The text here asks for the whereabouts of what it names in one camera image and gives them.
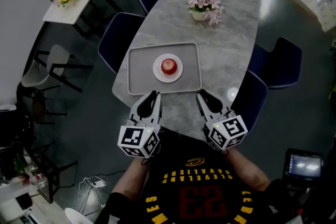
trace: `red apple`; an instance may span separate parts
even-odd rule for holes
[[[165,59],[161,64],[161,70],[167,75],[172,75],[177,71],[177,63],[173,59]]]

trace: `table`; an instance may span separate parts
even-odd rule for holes
[[[133,39],[130,48],[195,42],[198,44],[202,88],[227,98],[232,87],[239,89],[247,70],[258,28],[259,0],[222,0],[222,22],[206,26],[191,18],[186,0],[158,0]],[[131,107],[139,96],[127,91],[126,54],[113,94]],[[205,140],[202,119],[196,103],[196,92],[169,93],[162,97],[160,124],[172,131]]]
[[[115,10],[121,11],[121,9],[115,4],[113,0],[106,0],[106,1]],[[51,4],[48,11],[43,17],[43,21],[74,25],[89,2],[90,0],[77,0],[75,5],[70,8],[60,8],[55,4]],[[82,19],[86,24],[88,24],[90,28],[93,28],[93,26],[91,26],[91,23],[87,19],[84,18]]]

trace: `white plate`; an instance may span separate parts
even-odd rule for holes
[[[177,64],[177,71],[172,74],[172,75],[167,75],[165,73],[162,72],[161,70],[161,63],[165,60],[165,59],[173,59],[176,64]],[[165,83],[170,83],[170,82],[174,82],[175,80],[177,80],[181,75],[182,75],[182,71],[183,71],[183,65],[181,60],[179,59],[179,57],[177,57],[174,54],[162,54],[159,57],[156,58],[156,60],[154,61],[153,64],[153,73],[154,76]]]

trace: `flower vase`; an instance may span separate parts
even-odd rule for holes
[[[198,21],[205,21],[205,12],[197,12],[195,10],[191,11],[191,15],[193,16],[194,20]]]

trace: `white chair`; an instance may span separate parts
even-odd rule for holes
[[[46,64],[38,58],[39,55],[48,55]],[[74,56],[60,45],[54,45],[50,52],[37,51],[33,64],[21,79],[22,86],[46,91],[59,87],[59,83],[62,82],[74,90],[82,92],[81,89],[65,79],[64,70],[66,68],[92,69],[93,66],[71,65],[68,64],[69,58],[74,58]]]
[[[73,210],[72,208],[66,208],[65,215],[72,224],[93,224],[90,219],[83,216],[80,212]]]

